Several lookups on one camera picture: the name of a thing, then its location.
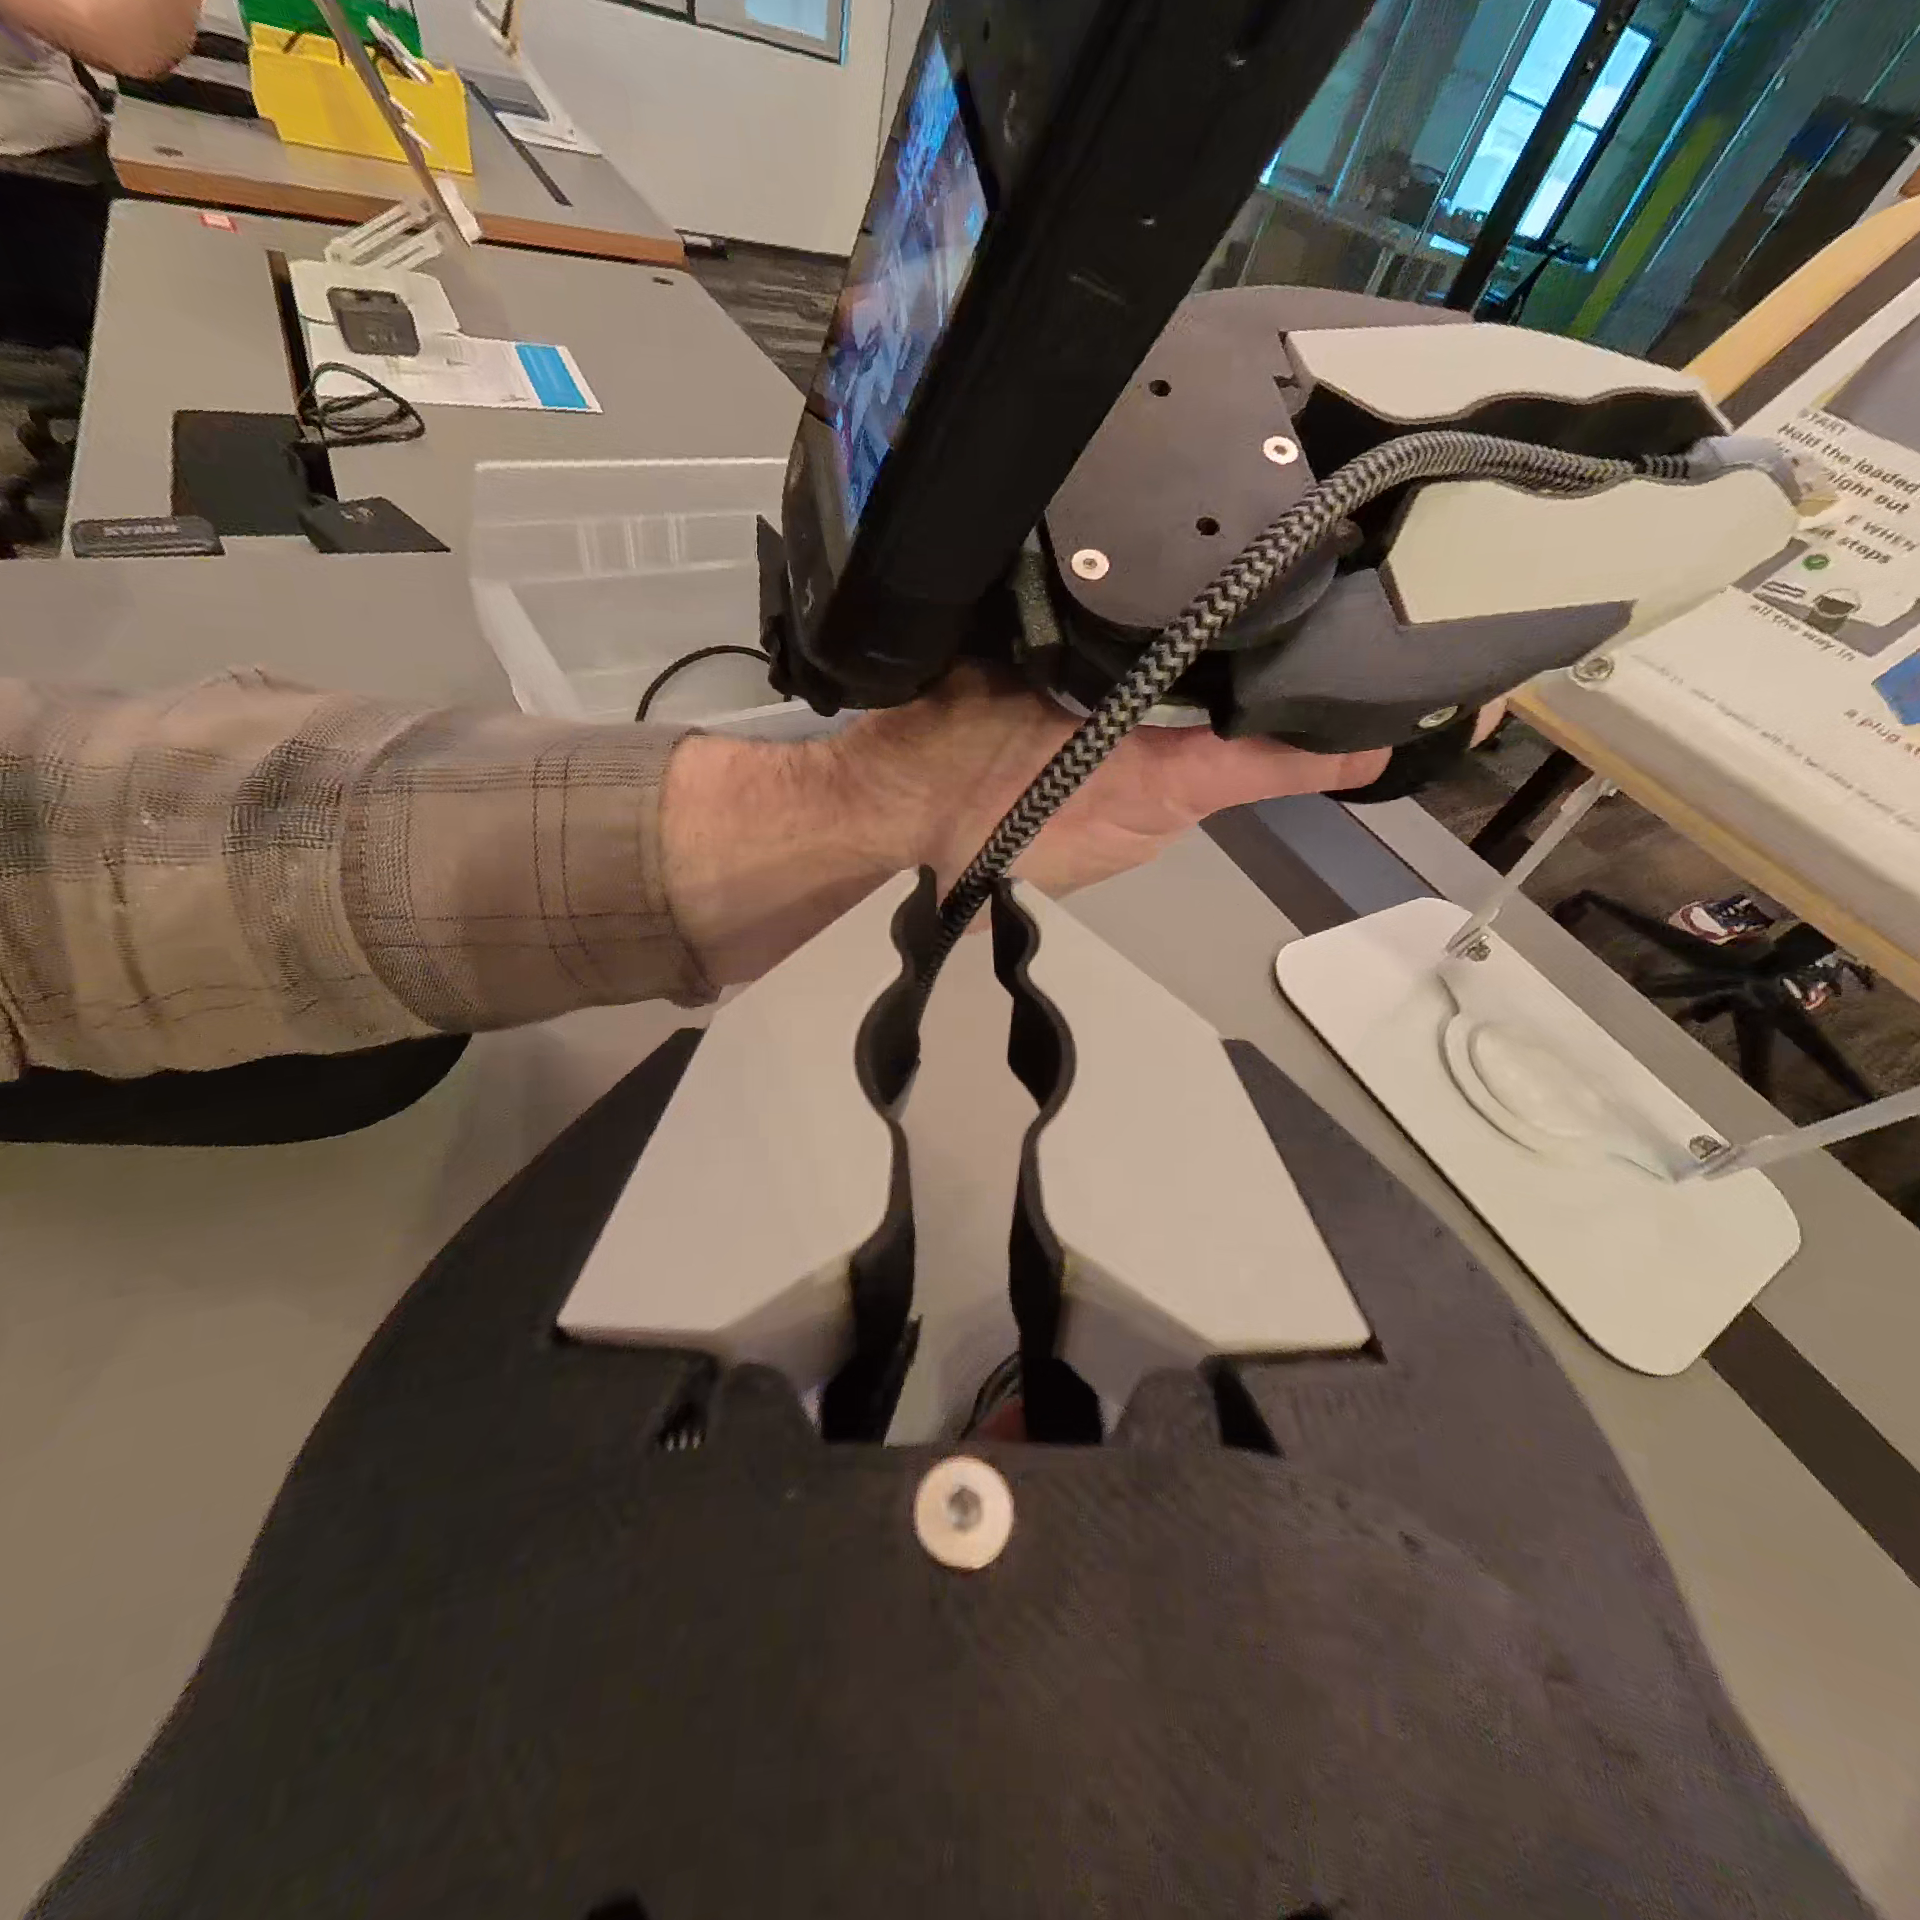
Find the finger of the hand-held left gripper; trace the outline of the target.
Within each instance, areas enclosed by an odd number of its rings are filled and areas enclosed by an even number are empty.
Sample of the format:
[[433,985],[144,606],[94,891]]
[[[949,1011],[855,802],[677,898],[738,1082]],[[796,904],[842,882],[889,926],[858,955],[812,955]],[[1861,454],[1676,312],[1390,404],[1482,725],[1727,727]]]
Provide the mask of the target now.
[[1316,473],[1389,441],[1480,433],[1581,457],[1672,457],[1730,429],[1687,373],[1525,327],[1296,327],[1291,412]]
[[1411,623],[1620,604],[1636,638],[1773,564],[1798,526],[1788,492],[1756,468],[1581,496],[1452,479],[1419,488],[1381,571]]

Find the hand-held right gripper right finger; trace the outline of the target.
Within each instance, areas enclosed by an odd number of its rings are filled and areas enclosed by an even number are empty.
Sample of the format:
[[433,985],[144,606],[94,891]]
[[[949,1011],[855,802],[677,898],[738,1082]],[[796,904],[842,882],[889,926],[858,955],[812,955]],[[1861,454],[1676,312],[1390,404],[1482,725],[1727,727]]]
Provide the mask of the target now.
[[1226,1037],[1031,884],[990,919],[1036,1109],[1008,1254],[1026,1439],[1101,1439],[1156,1373],[1366,1352]]

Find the instruction sheet on board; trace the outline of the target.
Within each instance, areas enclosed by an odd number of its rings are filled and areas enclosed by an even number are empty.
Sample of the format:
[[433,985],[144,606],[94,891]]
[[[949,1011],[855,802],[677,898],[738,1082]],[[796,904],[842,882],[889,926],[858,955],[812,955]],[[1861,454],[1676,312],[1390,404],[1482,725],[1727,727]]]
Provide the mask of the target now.
[[[1691,371],[1740,423],[1781,420],[1838,375],[1855,343],[1916,317],[1919,198],[1848,227],[1707,347]],[[1742,664],[1708,660],[1707,617],[1682,617],[1617,649],[1609,675],[1545,675],[1510,714],[1593,776],[1611,780],[1751,890],[1784,904],[1902,993],[1919,996],[1916,829],[1874,826],[1864,797],[1864,735],[1829,778],[1813,761],[1813,721],[1842,698],[1800,687],[1781,643]]]

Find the blue-and-white leaflet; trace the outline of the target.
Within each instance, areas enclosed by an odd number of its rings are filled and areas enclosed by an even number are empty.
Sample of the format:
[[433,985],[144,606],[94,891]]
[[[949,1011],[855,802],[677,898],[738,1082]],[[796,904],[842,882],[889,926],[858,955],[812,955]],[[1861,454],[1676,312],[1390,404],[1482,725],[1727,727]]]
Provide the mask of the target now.
[[397,364],[397,393],[416,408],[599,415],[605,408],[564,345],[427,336]]

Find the grey work desk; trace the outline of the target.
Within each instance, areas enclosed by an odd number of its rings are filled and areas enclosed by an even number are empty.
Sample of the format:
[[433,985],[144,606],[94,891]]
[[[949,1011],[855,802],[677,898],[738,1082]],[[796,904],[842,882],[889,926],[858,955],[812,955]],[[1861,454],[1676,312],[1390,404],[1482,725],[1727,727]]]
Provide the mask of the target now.
[[[334,227],[144,200],[109,215],[68,517],[173,506],[179,412],[290,413],[292,359],[273,258],[319,258]],[[463,546],[480,463],[773,459],[794,441],[803,390],[688,273],[484,245],[454,305],[484,338],[567,347],[599,413],[428,405],[413,444],[339,448],[346,497],[392,500]]]

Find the person's left forearm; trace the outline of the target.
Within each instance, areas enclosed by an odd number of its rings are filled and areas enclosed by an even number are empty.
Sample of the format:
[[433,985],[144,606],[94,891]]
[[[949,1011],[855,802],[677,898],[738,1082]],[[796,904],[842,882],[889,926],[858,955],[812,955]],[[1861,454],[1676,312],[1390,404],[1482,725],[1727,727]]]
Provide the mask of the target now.
[[872,878],[816,748],[236,674],[5,681],[5,1082],[695,1005]]

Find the yellow bin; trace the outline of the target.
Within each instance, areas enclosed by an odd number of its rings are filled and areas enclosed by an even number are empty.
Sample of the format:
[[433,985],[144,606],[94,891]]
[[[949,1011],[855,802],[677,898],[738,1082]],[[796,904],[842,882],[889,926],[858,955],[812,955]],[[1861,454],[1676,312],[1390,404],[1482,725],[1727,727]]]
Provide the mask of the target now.
[[454,67],[416,60],[407,69],[367,52],[372,88],[322,25],[248,19],[246,42],[253,107],[283,144],[475,175],[468,88]]

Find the person's left hand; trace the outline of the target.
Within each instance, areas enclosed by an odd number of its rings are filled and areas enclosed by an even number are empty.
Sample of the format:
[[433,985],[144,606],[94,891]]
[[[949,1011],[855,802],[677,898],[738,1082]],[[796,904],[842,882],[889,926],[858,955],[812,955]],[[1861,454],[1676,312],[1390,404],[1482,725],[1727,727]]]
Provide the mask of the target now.
[[[1049,698],[980,667],[853,721],[833,743],[842,829],[828,916],[909,870],[956,884],[1003,817],[1077,729]],[[1008,871],[1053,898],[1138,867],[1217,811],[1356,793],[1394,753],[1312,753],[1208,727],[1141,725],[1047,817]]]

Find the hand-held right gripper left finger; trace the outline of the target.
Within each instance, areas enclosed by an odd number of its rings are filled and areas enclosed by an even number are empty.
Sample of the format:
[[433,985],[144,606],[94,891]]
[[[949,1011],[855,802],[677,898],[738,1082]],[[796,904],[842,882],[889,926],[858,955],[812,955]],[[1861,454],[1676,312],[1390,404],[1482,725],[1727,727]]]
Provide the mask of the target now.
[[830,1441],[889,1436],[918,1345],[901,1109],[926,950],[909,870],[713,1013],[561,1331],[775,1369]]

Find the black flat box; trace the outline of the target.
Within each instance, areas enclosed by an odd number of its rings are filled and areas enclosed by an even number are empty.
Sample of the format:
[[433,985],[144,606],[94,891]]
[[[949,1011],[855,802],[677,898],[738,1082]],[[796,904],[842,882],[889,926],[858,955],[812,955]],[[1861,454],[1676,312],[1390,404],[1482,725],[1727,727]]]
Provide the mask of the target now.
[[226,540],[204,515],[140,513],[73,520],[66,550],[85,561],[216,559],[226,554]]

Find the black desk pad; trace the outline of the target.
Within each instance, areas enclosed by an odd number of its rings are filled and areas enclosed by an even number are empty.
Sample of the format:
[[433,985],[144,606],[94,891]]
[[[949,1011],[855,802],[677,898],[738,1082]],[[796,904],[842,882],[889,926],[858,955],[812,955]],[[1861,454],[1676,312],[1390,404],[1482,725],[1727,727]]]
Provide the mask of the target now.
[[173,413],[173,515],[220,537],[304,537],[304,513],[325,500],[334,500],[331,454],[295,413]]

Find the black chair base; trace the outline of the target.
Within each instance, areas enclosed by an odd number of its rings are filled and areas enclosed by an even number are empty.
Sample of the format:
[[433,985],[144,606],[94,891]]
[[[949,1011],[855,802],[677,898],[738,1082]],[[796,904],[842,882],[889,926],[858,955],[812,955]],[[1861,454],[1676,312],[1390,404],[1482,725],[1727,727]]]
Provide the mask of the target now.
[[1820,928],[1788,922],[1742,940],[1716,941],[1593,887],[1556,902],[1551,918],[1571,934],[1585,931],[1588,924],[1614,924],[1661,955],[1665,970],[1635,973],[1636,992],[1663,1002],[1687,1027],[1724,1020],[1737,1071],[1756,1094],[1774,1095],[1776,1050],[1784,1044],[1855,1106],[1874,1098],[1869,1079],[1814,1018],[1814,1003],[1848,979],[1866,992],[1879,979]]

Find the black flat case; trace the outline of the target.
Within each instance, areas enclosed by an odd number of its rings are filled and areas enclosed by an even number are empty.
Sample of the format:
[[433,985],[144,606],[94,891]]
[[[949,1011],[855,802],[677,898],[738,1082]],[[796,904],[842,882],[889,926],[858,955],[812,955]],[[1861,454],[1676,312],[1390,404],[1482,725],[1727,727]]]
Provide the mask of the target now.
[[312,548],[332,557],[445,555],[449,544],[387,496],[321,496],[298,512]]

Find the clear plastic bin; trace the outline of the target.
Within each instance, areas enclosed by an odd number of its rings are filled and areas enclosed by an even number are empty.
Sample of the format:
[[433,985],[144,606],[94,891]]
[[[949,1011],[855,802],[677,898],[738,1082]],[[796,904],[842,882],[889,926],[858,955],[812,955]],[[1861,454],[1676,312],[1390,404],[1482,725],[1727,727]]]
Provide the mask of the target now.
[[527,714],[808,740],[760,643],[760,520],[781,457],[487,459],[466,541],[477,620]]

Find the white stand base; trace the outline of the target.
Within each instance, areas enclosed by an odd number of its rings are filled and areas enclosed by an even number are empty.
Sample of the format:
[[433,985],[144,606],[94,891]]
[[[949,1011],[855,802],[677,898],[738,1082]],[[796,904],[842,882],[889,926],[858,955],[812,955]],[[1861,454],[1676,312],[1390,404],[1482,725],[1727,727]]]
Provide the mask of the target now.
[[1803,1249],[1760,1170],[1495,929],[1417,898],[1279,950],[1280,993],[1596,1350],[1672,1378]]

